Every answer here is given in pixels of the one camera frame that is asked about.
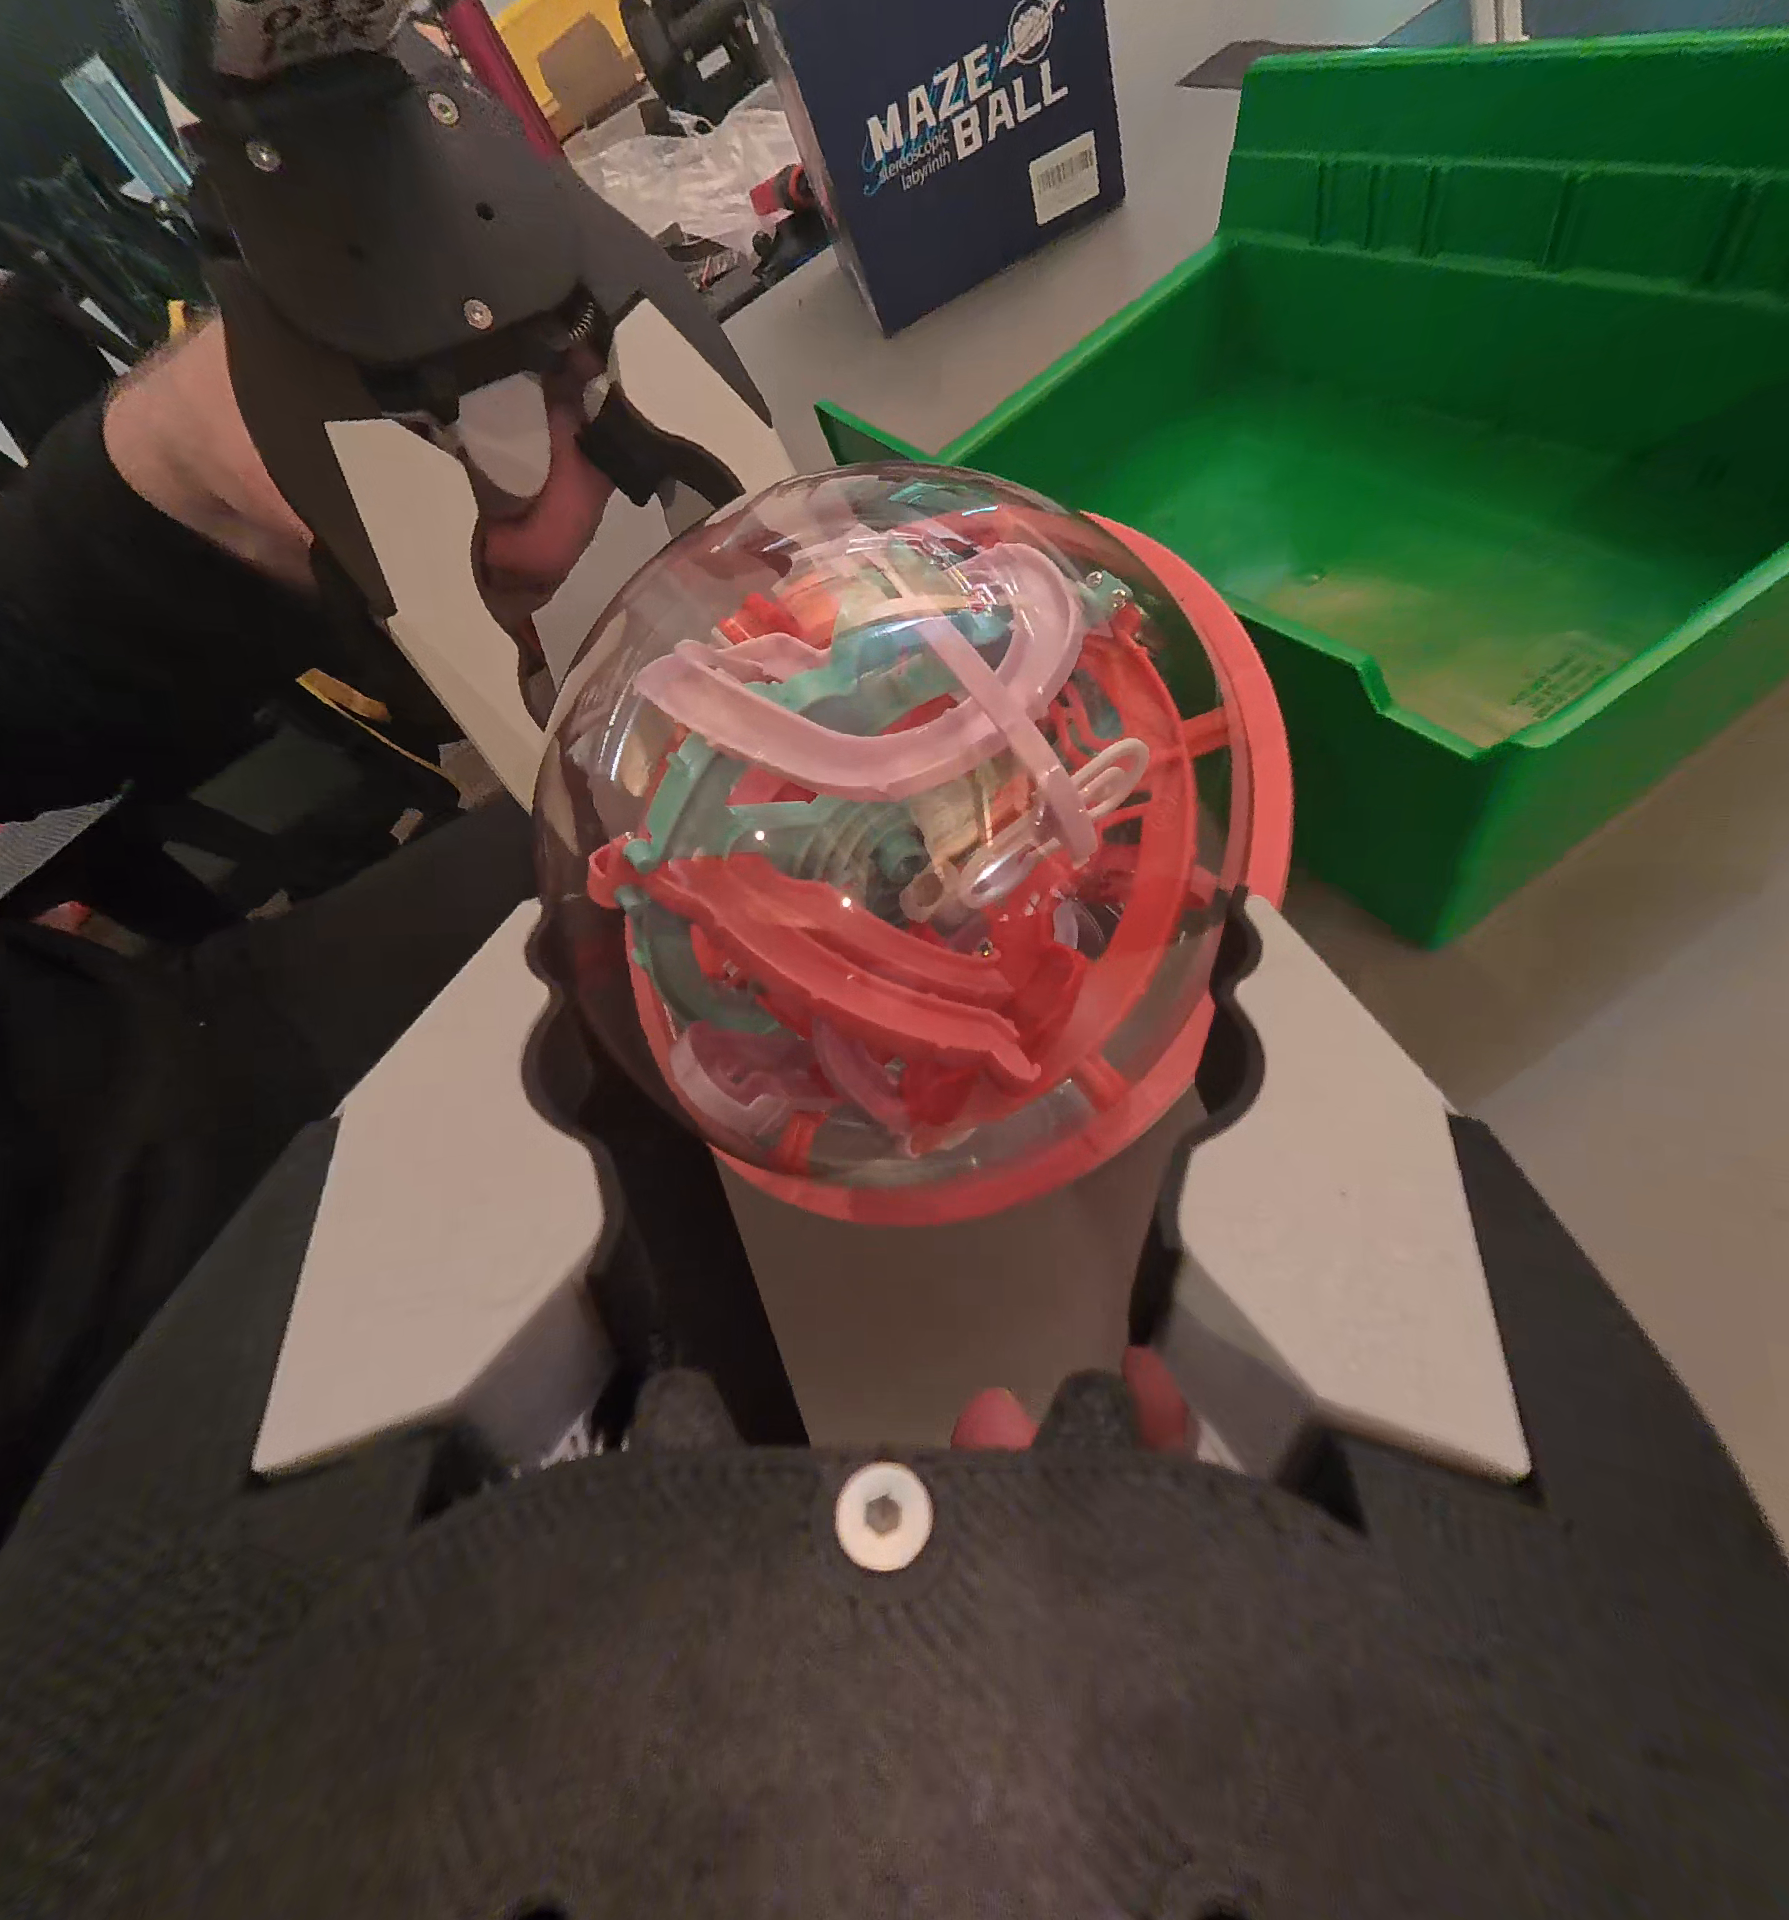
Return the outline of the black bag yellow tag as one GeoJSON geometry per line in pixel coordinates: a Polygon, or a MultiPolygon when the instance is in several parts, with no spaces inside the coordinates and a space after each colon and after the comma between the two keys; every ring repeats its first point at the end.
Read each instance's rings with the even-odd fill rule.
{"type": "Polygon", "coordinates": [[[122,803],[105,913],[146,945],[190,945],[324,898],[496,803],[508,784],[428,696],[390,708],[310,665],[221,765],[122,803]]]}

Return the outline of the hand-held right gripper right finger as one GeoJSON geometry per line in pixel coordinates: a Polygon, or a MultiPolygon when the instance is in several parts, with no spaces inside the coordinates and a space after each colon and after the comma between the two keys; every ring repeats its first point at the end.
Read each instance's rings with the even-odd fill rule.
{"type": "Polygon", "coordinates": [[[1292,1485],[1356,1436],[1526,1482],[1447,1094],[1267,898],[1231,904],[1211,1014],[1126,1317],[1192,1458],[1292,1485]]]}

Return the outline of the orange reflective safety vest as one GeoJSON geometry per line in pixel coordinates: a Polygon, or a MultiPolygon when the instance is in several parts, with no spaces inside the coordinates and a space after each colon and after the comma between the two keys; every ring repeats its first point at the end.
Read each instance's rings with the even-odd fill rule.
{"type": "Polygon", "coordinates": [[[54,808],[25,821],[0,821],[0,906],[98,826],[127,795],[105,803],[54,808]]]}

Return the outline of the clear red maze ball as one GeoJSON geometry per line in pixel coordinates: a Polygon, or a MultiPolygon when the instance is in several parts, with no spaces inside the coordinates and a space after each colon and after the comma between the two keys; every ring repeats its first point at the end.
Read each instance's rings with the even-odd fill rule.
{"type": "Polygon", "coordinates": [[[641,564],[536,784],[539,1075],[611,1066],[748,1184],[959,1227],[1192,1077],[1291,735],[1168,548],[997,474],[789,474],[641,564]]]}

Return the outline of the yellow cardboard box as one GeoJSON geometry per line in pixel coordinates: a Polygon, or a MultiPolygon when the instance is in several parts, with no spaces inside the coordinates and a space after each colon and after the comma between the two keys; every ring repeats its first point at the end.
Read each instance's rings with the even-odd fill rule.
{"type": "Polygon", "coordinates": [[[619,4],[508,4],[496,29],[536,103],[561,131],[641,88],[619,4]]]}

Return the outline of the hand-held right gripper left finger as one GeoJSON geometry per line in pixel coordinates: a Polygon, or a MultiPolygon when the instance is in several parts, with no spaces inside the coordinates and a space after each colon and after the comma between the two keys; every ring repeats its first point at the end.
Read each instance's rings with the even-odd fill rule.
{"type": "Polygon", "coordinates": [[[254,1478],[414,1429],[501,1473],[569,1458],[616,1368],[589,1304],[605,1207],[524,1086],[548,1014],[509,912],[334,1109],[254,1478]]]}

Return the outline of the clear plastic bag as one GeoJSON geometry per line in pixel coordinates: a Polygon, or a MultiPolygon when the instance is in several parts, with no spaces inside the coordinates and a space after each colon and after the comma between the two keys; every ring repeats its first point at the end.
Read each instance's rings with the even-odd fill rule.
{"type": "Polygon", "coordinates": [[[689,274],[696,290],[736,298],[773,285],[829,249],[825,220],[806,209],[756,209],[756,192],[800,165],[789,121],[770,88],[718,124],[679,121],[645,131],[637,101],[561,145],[569,168],[689,274]]]}

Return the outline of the blue cardboard box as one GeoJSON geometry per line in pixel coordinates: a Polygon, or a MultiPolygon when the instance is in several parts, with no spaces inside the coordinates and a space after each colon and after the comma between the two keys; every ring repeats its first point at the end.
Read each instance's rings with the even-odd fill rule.
{"type": "Polygon", "coordinates": [[[1104,4],[749,4],[749,20],[886,338],[1126,194],[1104,4]]]}

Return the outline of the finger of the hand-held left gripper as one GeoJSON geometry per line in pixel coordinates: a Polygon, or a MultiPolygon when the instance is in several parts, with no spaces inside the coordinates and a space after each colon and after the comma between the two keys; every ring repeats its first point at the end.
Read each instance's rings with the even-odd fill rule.
{"type": "Polygon", "coordinates": [[[668,518],[710,518],[748,494],[725,458],[651,422],[611,373],[584,375],[575,393],[575,443],[627,502],[659,502],[668,518]]]}
{"type": "Polygon", "coordinates": [[[597,608],[579,566],[605,518],[605,474],[584,455],[579,427],[579,381],[509,375],[459,410],[474,590],[515,642],[536,723],[548,723],[597,608]]]}

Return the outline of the green plastic bin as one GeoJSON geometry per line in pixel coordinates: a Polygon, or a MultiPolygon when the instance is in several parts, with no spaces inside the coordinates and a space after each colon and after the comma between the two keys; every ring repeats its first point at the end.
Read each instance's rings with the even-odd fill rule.
{"type": "Polygon", "coordinates": [[[938,458],[1191,564],[1299,862],[1461,937],[1789,677],[1789,29],[1256,59],[1216,236],[938,458]]]}

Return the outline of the person's right hand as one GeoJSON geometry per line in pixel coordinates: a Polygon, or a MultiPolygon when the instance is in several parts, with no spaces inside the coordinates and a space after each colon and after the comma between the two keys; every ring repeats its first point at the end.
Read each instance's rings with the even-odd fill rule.
{"type": "Polygon", "coordinates": [[[1199,1452],[1199,1416],[1179,1391],[1167,1356],[1126,1344],[1116,1381],[1102,1368],[1066,1377],[1041,1421],[1009,1391],[975,1395],[954,1416],[954,1451],[1062,1451],[1062,1444],[1136,1444],[1160,1458],[1199,1452]]]}

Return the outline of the person's left hand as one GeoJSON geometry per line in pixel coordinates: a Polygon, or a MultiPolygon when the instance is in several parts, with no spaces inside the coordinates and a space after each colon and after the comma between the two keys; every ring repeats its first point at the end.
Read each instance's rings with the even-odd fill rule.
{"type": "Polygon", "coordinates": [[[253,443],[221,320],[187,322],[118,375],[98,418],[110,473],[146,506],[269,582],[315,596],[310,530],[253,443]]]}

